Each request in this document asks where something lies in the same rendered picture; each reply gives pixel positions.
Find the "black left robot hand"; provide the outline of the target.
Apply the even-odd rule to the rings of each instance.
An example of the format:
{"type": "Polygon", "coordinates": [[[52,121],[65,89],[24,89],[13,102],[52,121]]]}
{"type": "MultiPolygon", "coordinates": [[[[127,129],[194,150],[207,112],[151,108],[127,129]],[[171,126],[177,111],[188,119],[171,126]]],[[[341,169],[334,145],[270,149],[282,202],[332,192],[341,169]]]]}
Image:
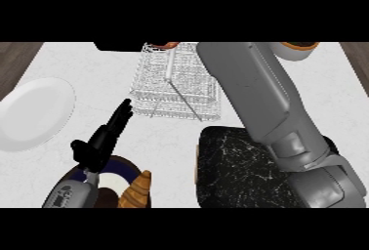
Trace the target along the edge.
{"type": "Polygon", "coordinates": [[[87,142],[74,140],[71,149],[78,168],[99,173],[106,165],[117,141],[133,116],[132,100],[126,99],[117,107],[111,118],[92,134],[87,142]]]}

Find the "black marble tray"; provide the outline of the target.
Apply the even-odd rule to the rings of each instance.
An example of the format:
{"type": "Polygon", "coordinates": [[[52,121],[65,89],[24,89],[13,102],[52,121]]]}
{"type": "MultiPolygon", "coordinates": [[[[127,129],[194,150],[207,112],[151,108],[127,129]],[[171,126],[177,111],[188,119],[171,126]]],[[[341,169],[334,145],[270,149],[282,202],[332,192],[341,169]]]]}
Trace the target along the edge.
{"type": "Polygon", "coordinates": [[[202,130],[196,181],[202,208],[300,208],[288,177],[244,128],[202,130]]]}

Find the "dark blue rimmed plate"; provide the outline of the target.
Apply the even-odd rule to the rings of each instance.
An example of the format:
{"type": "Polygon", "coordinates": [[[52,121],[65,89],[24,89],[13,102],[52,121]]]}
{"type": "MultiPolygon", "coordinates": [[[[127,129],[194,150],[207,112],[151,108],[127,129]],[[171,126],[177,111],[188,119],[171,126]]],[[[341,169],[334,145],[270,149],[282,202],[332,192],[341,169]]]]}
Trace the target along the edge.
{"type": "Polygon", "coordinates": [[[124,157],[112,155],[99,174],[98,188],[111,188],[118,199],[133,180],[142,174],[139,167],[124,157]]]}

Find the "dark brown round pastry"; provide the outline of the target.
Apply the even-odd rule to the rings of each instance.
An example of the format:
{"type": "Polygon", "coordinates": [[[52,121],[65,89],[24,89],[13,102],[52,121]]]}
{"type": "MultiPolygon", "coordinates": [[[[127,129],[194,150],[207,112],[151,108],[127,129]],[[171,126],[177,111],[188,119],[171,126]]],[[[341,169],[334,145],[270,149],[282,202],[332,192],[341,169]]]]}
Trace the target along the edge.
{"type": "Polygon", "coordinates": [[[115,208],[118,206],[118,195],[115,191],[108,187],[98,189],[98,199],[95,208],[115,208]]]}

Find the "brown croissant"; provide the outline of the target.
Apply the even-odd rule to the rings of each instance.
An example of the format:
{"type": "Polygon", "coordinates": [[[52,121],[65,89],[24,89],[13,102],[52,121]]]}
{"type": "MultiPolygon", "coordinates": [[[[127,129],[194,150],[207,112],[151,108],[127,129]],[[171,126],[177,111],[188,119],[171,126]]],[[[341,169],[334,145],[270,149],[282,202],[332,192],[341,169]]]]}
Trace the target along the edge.
{"type": "Polygon", "coordinates": [[[126,188],[120,199],[120,208],[151,208],[151,188],[152,188],[152,172],[145,170],[126,188]]]}

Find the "white plate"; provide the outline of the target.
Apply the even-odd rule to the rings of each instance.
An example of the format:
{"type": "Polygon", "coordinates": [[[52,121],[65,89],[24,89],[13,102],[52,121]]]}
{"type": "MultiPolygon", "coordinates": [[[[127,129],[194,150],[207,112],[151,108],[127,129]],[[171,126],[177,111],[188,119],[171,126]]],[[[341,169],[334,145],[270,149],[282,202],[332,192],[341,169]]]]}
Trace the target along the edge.
{"type": "Polygon", "coordinates": [[[18,86],[0,101],[0,150],[30,150],[59,133],[75,108],[75,90],[61,78],[18,86]]]}

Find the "black appliance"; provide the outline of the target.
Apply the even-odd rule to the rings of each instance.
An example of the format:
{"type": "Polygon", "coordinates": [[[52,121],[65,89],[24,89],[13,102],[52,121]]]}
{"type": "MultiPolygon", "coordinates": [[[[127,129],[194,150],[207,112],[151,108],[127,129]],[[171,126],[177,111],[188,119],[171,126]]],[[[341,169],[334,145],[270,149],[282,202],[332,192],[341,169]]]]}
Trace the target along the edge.
{"type": "Polygon", "coordinates": [[[95,45],[106,52],[140,52],[143,48],[142,42],[95,42],[95,45]]]}

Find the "orange brown food item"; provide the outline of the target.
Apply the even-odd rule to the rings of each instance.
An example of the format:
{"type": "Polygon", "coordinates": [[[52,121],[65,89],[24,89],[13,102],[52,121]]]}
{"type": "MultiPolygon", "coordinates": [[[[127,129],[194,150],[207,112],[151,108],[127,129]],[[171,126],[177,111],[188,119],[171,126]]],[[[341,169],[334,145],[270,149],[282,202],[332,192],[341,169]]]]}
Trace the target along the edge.
{"type": "Polygon", "coordinates": [[[161,50],[168,50],[168,49],[176,48],[177,45],[179,45],[179,43],[180,43],[180,42],[164,42],[164,43],[161,43],[161,44],[158,44],[158,43],[151,43],[151,46],[152,46],[154,48],[161,49],[161,50]]]}

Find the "orange rimmed white bowl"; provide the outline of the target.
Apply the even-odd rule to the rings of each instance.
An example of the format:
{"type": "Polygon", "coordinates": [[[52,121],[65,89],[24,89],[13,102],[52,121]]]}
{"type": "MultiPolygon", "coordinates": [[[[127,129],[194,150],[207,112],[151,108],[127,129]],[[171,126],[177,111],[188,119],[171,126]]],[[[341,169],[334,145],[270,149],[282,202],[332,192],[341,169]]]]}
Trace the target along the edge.
{"type": "Polygon", "coordinates": [[[319,46],[319,42],[270,42],[273,53],[284,60],[303,61],[319,46]]]}

